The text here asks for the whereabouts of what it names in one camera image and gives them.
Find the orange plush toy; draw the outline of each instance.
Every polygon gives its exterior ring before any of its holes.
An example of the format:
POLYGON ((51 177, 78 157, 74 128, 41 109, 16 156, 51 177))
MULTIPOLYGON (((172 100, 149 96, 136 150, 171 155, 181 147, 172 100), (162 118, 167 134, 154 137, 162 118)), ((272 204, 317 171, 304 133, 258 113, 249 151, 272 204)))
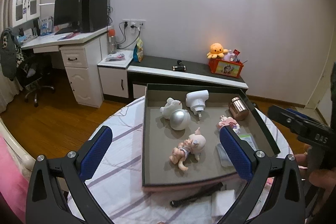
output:
POLYGON ((208 52, 207 57, 208 59, 210 58, 217 58, 220 57, 224 57, 224 54, 227 54, 228 50, 227 49, 223 49, 223 46, 219 43, 214 43, 210 46, 210 52, 208 52))

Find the black countertop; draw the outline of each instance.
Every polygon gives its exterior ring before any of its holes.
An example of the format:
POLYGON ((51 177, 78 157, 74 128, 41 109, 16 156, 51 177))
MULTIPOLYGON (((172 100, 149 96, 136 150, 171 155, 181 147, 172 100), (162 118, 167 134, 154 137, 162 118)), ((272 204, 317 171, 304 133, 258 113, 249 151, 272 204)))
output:
MULTIPOLYGON (((229 77, 225 75, 218 75, 212 73, 210 71, 210 67, 207 64, 183 61, 182 63, 185 65, 187 73, 192 73, 196 75, 204 75, 210 77, 221 78, 225 80, 237 81, 241 83, 245 83, 245 81, 239 76, 239 78, 229 77)), ((146 67, 146 68, 155 68, 155 69, 164 69, 172 71, 172 66, 177 66, 177 59, 164 58, 164 57, 155 57, 155 56, 144 56, 141 62, 130 63, 130 66, 137 67, 146 67)))

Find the computer monitor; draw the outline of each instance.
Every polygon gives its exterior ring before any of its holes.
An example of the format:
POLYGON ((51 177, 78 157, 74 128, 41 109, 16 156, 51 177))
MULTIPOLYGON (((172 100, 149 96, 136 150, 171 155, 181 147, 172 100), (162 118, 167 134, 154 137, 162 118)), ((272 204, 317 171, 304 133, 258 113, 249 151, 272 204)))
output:
POLYGON ((79 0, 55 0, 54 25, 72 24, 72 27, 61 29, 56 34, 79 31, 79 4, 79 0))

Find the pink blanket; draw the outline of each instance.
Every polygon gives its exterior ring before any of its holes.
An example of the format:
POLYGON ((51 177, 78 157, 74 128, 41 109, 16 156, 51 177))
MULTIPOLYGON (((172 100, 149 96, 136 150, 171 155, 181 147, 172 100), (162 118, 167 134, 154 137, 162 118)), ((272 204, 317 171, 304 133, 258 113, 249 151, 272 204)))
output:
POLYGON ((26 223, 28 181, 23 177, 10 153, 6 141, 0 136, 0 192, 8 206, 26 223))

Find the storage box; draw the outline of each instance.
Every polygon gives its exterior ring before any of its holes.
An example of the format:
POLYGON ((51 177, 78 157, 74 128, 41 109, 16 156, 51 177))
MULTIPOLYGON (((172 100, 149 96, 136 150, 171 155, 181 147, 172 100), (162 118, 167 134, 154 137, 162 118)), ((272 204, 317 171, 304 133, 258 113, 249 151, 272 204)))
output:
POLYGON ((207 86, 148 84, 144 107, 143 139, 142 139, 142 186, 146 191, 176 190, 223 181, 236 175, 233 166, 222 167, 216 145, 219 141, 219 130, 216 124, 220 116, 231 116, 228 107, 231 99, 240 97, 250 110, 249 115, 239 122, 241 134, 252 134, 259 149, 268 156, 280 152, 276 142, 264 121, 248 100, 244 92, 237 88, 221 88, 207 86), (187 93, 197 90, 208 90, 209 99, 202 117, 198 120, 190 108, 185 105, 187 93), (169 120, 164 119, 160 107, 166 104, 167 98, 180 100, 183 109, 189 111, 191 122, 185 130, 175 131, 169 120), (194 155, 189 155, 184 165, 189 169, 179 170, 177 165, 169 161, 169 156, 179 142, 188 139, 197 128, 206 138, 206 145, 200 155, 199 162, 194 155))
POLYGON ((209 67, 212 73, 239 78, 244 65, 240 61, 229 62, 216 58, 209 60, 209 67))

